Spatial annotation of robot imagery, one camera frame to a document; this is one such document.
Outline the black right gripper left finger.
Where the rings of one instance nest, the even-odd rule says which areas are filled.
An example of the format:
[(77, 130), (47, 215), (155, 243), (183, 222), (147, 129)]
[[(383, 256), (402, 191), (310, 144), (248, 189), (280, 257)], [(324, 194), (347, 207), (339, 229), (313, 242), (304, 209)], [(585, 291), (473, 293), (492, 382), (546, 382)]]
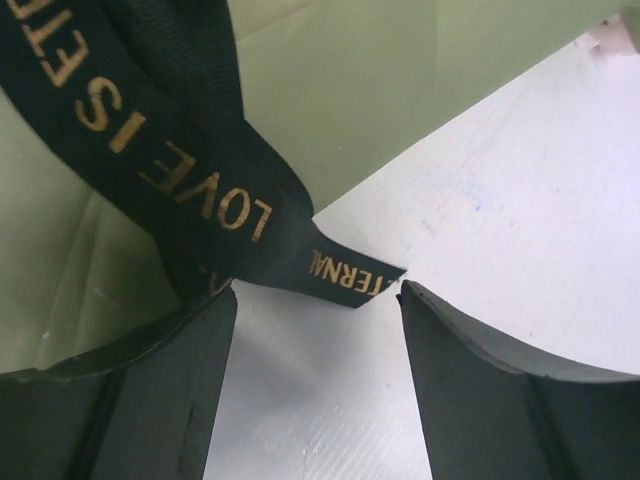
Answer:
[(231, 290), (45, 370), (1, 378), (5, 479), (200, 479), (237, 314)]

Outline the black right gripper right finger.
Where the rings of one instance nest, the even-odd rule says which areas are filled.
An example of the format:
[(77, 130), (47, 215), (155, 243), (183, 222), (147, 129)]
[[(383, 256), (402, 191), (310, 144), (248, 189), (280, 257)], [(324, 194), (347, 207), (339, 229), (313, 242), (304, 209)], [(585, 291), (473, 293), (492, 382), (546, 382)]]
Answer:
[(635, 479), (639, 379), (531, 346), (406, 281), (398, 297), (436, 479)]

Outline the black ribbon with gold text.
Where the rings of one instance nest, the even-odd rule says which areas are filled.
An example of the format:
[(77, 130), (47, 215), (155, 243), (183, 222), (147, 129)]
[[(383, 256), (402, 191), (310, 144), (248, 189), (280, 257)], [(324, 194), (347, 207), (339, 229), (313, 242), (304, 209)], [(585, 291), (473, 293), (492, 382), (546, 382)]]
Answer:
[(159, 242), (184, 295), (240, 279), (357, 308), (402, 276), (327, 238), (245, 120), (224, 1), (5, 1), (1, 87)]

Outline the green and orange wrapping paper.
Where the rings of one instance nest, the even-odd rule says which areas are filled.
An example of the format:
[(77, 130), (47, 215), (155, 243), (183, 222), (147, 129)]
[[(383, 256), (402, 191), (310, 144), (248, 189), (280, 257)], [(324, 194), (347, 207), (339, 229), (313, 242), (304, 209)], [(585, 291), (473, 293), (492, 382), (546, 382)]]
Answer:
[(300, 315), (413, 281), (537, 347), (639, 370), (639, 59), (576, 41), (635, 1), (224, 1), (245, 120), (329, 239), (402, 269), (357, 308), (240, 279), (187, 296), (159, 242), (1, 87), (1, 370), (44, 370), (234, 280)]

